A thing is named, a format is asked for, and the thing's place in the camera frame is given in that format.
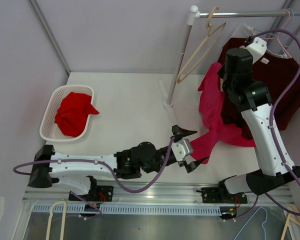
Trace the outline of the pink magenta t shirt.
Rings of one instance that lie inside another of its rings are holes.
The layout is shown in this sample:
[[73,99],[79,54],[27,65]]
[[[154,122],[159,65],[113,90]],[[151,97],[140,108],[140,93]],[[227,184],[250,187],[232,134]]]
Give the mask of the pink magenta t shirt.
[[213,63],[197,91],[200,92],[198,111],[207,133],[197,137],[190,142],[193,153],[191,157],[197,163],[207,164],[211,153],[218,142],[237,147],[253,148],[256,146],[254,140],[242,136],[242,129],[235,124],[225,124],[222,120],[222,107],[225,93],[220,91],[221,80],[218,71],[222,65]]

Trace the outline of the beige wooden hanger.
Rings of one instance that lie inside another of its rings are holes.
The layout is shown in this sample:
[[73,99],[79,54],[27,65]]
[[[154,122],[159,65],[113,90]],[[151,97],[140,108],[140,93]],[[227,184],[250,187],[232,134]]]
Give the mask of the beige wooden hanger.
[[206,58],[206,56],[212,51],[216,43],[219,41],[227,23],[223,22],[214,27],[211,21],[213,15],[218,11],[219,7],[215,6],[208,14],[205,26],[207,34],[194,53],[189,57],[183,68],[179,71],[176,79],[178,84],[185,80],[198,67],[198,65]]

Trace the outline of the dark maroon t shirt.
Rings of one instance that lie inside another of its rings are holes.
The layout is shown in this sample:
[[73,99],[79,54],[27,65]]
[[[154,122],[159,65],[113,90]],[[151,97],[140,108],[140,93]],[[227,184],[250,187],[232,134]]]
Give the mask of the dark maroon t shirt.
[[[267,86],[271,99],[276,102],[281,93],[290,84],[295,76],[299,64],[292,58],[281,58],[265,53],[268,63],[257,61],[253,64],[253,79],[264,82]],[[290,120],[300,107],[300,74],[279,101],[274,117],[278,129],[287,129]],[[227,129],[235,130],[234,137],[224,142],[239,147],[254,147],[255,143],[249,127],[236,106],[225,98],[222,104],[221,118]]]

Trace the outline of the blue wire hanger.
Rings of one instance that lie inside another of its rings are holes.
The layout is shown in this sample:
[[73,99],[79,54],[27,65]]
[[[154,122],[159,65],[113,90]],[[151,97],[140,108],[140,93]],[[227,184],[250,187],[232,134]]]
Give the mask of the blue wire hanger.
[[[278,22],[271,27],[272,29],[284,29],[290,24],[295,15],[294,10],[292,8],[283,8],[281,9],[281,11],[285,12],[286,16],[280,16]],[[267,35],[267,37],[263,38],[268,43],[275,42],[280,46],[280,52],[278,53],[279,55],[287,52],[286,48],[280,40],[280,34],[280,32],[271,32]]]

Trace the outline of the red t shirt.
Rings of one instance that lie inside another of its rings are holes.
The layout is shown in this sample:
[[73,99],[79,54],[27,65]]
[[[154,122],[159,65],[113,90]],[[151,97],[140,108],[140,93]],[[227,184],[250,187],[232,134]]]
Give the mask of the red t shirt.
[[70,92],[60,104],[54,122],[63,135],[78,137],[86,127],[89,115],[100,112],[91,104],[92,96],[85,93]]

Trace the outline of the white t shirt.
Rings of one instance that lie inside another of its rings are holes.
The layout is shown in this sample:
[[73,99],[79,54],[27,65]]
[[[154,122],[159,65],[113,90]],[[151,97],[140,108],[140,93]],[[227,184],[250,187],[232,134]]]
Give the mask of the white t shirt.
[[264,55],[270,54],[273,57],[281,59],[289,59],[291,56],[287,53],[275,54],[268,50],[266,40],[260,37],[254,39],[248,39],[251,36],[254,36],[257,33],[261,33],[256,28],[248,26],[244,23],[240,24],[232,33],[231,39],[241,40],[243,43],[239,44],[239,48],[246,49],[253,57],[253,64],[258,60],[261,60],[263,63],[267,64],[270,59],[264,57]]

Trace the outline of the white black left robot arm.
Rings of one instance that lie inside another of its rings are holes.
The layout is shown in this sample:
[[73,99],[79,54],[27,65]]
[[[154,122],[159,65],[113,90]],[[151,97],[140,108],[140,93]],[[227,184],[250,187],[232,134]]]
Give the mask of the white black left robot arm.
[[188,136],[194,131],[172,127],[171,145],[157,149],[151,142],[144,141],[130,149],[109,155],[71,155],[57,152],[51,144],[45,144],[34,156],[28,186],[46,189],[53,186],[68,189],[91,201],[97,197],[95,177],[114,178],[116,181],[139,179],[142,172],[156,172],[155,180],[164,167],[177,163],[193,172],[205,158],[186,162],[194,150]]

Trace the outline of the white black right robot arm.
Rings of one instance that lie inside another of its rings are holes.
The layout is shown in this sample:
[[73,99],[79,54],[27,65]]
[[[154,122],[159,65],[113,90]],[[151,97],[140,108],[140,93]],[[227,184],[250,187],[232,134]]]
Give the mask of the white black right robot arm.
[[276,121],[271,114],[272,99],[267,86],[253,79],[253,56],[244,48],[227,51],[225,63],[218,75],[223,79],[222,89],[241,113],[255,143],[259,169],[222,180],[217,196],[230,202],[238,193],[252,192],[257,196],[300,178],[300,166],[286,152],[277,136]]

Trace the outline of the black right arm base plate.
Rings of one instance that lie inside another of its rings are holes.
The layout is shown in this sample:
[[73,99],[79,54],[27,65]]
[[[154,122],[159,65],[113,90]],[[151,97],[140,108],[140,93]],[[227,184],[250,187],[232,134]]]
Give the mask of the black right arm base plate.
[[236,194],[228,193],[227,190],[220,187],[202,187],[197,190],[201,193],[202,202],[204,204],[247,204],[248,199],[245,193]]

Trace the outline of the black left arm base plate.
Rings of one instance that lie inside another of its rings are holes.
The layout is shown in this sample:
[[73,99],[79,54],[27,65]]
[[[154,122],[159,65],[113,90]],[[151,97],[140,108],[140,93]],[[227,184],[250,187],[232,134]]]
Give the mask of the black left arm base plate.
[[111,185],[98,185],[89,190],[87,187],[74,189],[74,192],[88,202],[111,202],[113,199],[114,187]]

